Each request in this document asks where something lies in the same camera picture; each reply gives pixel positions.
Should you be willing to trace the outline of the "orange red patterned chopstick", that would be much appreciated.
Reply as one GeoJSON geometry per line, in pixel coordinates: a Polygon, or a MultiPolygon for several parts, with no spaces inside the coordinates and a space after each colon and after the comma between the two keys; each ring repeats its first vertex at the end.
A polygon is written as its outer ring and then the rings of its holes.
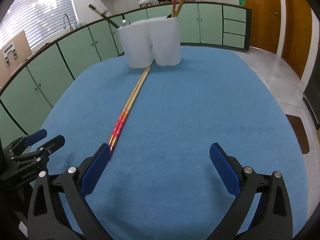
{"type": "Polygon", "coordinates": [[[130,94],[127,102],[125,103],[125,106],[116,122],[116,125],[111,133],[111,136],[109,138],[108,141],[108,145],[110,146],[110,150],[111,152],[114,151],[114,148],[117,144],[117,141],[120,137],[121,131],[125,125],[125,121],[127,120],[127,117],[129,116],[129,113],[131,111],[131,108],[133,106],[133,104],[135,103],[135,100],[139,94],[140,89],[142,88],[142,85],[144,83],[144,81],[146,80],[146,77],[148,75],[148,73],[150,72],[151,67],[149,66],[148,68],[146,68],[143,72],[143,74],[141,75],[141,77],[139,78],[137,84],[135,85],[132,93],[130,94]]]}

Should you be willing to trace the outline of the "black chopstick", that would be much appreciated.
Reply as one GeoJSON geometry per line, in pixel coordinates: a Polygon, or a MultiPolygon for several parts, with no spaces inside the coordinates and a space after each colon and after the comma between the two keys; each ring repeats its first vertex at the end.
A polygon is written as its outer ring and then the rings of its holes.
{"type": "Polygon", "coordinates": [[[117,25],[114,21],[112,21],[109,17],[107,17],[106,15],[104,15],[100,10],[98,10],[94,5],[89,4],[88,5],[89,8],[91,8],[93,11],[95,11],[98,15],[100,15],[104,20],[106,20],[108,23],[110,23],[111,25],[113,25],[115,28],[119,28],[120,26],[117,25]]]}

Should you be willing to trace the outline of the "small metal spoon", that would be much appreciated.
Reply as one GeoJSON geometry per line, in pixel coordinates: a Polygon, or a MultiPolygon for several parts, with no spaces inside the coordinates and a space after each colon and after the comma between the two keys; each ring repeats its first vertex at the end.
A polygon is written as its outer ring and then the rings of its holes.
{"type": "Polygon", "coordinates": [[[130,25],[130,24],[131,24],[131,22],[128,21],[128,20],[125,20],[125,19],[123,19],[122,22],[121,22],[121,26],[122,26],[122,27],[128,26],[128,25],[130,25]]]}

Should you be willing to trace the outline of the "green kitchen cabinets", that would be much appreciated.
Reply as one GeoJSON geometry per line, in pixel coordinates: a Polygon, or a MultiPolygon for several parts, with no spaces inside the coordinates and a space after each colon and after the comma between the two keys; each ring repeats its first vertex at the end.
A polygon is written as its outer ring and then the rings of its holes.
{"type": "MultiPolygon", "coordinates": [[[[185,3],[180,42],[248,51],[252,12],[236,5],[185,3]]],[[[95,63],[121,56],[116,29],[98,20],[63,35],[24,60],[1,88],[1,141],[38,131],[71,83],[95,63]]]]}

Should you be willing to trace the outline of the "brown floor mat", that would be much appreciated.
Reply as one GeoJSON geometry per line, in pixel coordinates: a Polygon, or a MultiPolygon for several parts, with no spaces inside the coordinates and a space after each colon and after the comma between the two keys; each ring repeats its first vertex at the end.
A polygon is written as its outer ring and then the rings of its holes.
{"type": "Polygon", "coordinates": [[[302,154],[308,154],[310,152],[310,146],[309,146],[308,137],[307,137],[301,118],[298,116],[289,115],[289,114],[287,114],[286,117],[288,118],[295,132],[302,154]]]}

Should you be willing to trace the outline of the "chrome sink faucet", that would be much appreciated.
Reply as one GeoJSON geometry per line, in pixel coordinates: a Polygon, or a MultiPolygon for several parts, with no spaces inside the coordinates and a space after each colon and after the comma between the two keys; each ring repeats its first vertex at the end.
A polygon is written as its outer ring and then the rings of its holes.
{"type": "Polygon", "coordinates": [[[63,15],[63,28],[66,29],[67,27],[69,27],[69,31],[73,31],[73,27],[72,27],[72,24],[71,24],[71,21],[70,21],[68,15],[64,14],[63,15]]]}

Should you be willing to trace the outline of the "blue table mat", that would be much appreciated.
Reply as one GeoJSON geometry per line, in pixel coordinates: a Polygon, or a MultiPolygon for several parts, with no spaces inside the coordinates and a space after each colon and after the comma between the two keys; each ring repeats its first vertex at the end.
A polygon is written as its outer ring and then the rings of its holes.
{"type": "Polygon", "coordinates": [[[304,226],[307,177],[286,115],[238,55],[210,47],[152,65],[86,200],[114,239],[206,239],[234,200],[210,160],[213,143],[255,172],[279,171],[293,232],[304,226]]]}

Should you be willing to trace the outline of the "window blinds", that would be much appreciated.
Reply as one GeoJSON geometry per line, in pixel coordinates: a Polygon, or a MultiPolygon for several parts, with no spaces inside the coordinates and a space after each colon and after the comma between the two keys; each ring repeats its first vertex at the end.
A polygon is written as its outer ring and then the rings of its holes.
{"type": "Polygon", "coordinates": [[[78,17],[72,0],[14,0],[1,22],[1,47],[21,31],[30,47],[63,29],[63,16],[74,24],[78,17]]]}

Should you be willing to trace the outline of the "dark glass cabinet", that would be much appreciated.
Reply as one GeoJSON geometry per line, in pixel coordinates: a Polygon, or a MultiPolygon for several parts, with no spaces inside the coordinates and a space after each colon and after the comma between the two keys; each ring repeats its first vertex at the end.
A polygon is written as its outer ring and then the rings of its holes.
{"type": "Polygon", "coordinates": [[[319,121],[320,121],[320,61],[319,61],[319,46],[316,56],[315,65],[313,67],[310,80],[306,86],[306,89],[303,93],[303,98],[306,101],[308,108],[313,116],[313,120],[316,126],[316,129],[319,130],[319,121]]]}

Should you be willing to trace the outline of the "white plastic utensil holder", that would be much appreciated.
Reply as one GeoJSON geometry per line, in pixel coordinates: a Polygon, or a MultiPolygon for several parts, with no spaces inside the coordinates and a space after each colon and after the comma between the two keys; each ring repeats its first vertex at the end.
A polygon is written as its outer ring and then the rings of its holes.
{"type": "Polygon", "coordinates": [[[176,66],[181,62],[178,18],[154,17],[117,29],[126,60],[132,69],[176,66]]]}

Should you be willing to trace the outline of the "white cooking pot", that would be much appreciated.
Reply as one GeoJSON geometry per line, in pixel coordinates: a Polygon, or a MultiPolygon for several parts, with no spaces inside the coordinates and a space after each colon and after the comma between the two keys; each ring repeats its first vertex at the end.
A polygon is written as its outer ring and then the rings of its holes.
{"type": "Polygon", "coordinates": [[[140,8],[148,7],[151,5],[151,0],[138,0],[138,5],[140,8]]]}

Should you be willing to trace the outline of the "wooden door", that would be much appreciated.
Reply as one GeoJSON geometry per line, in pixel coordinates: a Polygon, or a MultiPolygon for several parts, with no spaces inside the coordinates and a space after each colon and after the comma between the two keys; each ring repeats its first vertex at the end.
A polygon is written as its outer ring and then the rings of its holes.
{"type": "Polygon", "coordinates": [[[249,45],[275,54],[280,36],[280,0],[246,0],[246,7],[252,10],[249,45]]]}
{"type": "Polygon", "coordinates": [[[312,37],[312,13],[306,0],[285,0],[286,28],[281,57],[299,78],[309,56],[312,37]]]}

